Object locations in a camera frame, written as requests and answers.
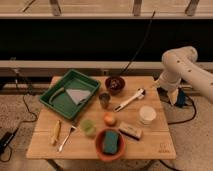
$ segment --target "table leg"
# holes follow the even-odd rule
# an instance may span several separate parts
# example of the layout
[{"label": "table leg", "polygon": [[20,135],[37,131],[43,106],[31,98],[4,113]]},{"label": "table leg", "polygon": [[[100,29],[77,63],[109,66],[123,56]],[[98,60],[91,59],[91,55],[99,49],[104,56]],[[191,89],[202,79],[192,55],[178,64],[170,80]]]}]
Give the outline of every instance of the table leg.
[{"label": "table leg", "polygon": [[53,159],[46,159],[46,161],[56,170],[61,171],[62,168],[53,160]]}]

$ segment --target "brown bowl with sponge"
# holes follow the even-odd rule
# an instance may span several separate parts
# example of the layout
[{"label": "brown bowl with sponge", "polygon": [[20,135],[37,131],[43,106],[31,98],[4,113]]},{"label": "brown bowl with sponge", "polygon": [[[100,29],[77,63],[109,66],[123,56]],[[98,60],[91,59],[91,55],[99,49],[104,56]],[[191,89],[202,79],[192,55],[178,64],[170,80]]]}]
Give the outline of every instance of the brown bowl with sponge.
[{"label": "brown bowl with sponge", "polygon": [[125,81],[120,76],[111,76],[105,80],[105,86],[111,95],[116,95],[125,87]]},{"label": "brown bowl with sponge", "polygon": [[97,134],[95,148],[102,161],[110,162],[123,156],[126,143],[119,131],[113,128],[105,128]]}]

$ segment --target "black wall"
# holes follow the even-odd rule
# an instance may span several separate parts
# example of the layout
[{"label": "black wall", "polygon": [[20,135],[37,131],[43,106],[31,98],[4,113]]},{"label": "black wall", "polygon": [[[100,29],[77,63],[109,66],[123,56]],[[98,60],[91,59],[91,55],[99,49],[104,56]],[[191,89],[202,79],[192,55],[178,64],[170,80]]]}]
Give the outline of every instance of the black wall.
[{"label": "black wall", "polygon": [[[149,20],[0,20],[0,59],[130,60]],[[161,61],[164,51],[192,45],[213,61],[213,20],[153,20],[137,61]]]}]

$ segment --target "brown bowl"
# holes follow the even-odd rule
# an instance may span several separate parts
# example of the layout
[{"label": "brown bowl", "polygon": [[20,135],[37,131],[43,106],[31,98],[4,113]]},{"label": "brown bowl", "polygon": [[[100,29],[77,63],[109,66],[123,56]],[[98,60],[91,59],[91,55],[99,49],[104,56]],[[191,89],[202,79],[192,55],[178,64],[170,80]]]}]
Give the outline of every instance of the brown bowl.
[{"label": "brown bowl", "polygon": [[[118,151],[116,154],[110,155],[110,154],[105,154],[103,152],[103,141],[104,141],[104,137],[105,137],[105,132],[107,130],[112,130],[115,131],[119,134],[119,138],[118,138]],[[96,152],[98,157],[104,161],[104,162],[110,162],[116,159],[119,159],[125,152],[126,149],[126,143],[124,140],[124,137],[121,135],[120,132],[118,132],[116,129],[112,129],[112,128],[106,128],[103,129],[102,131],[100,131],[96,138],[95,138],[95,148],[96,148]]]},{"label": "brown bowl", "polygon": [[123,90],[125,81],[119,76],[112,76],[105,80],[105,86],[111,95],[116,95]]}]

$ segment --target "white brush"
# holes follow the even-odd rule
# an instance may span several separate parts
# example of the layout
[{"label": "white brush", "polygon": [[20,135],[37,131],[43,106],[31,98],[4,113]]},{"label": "white brush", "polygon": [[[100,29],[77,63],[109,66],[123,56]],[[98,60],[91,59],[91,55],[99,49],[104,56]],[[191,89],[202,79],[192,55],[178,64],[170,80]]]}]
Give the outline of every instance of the white brush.
[{"label": "white brush", "polygon": [[135,99],[142,99],[145,95],[145,90],[142,88],[139,88],[138,91],[132,96],[130,97],[128,100],[122,102],[119,106],[117,106],[114,111],[118,112],[121,109],[123,109],[124,107],[126,107],[129,103],[131,103],[133,100]]}]

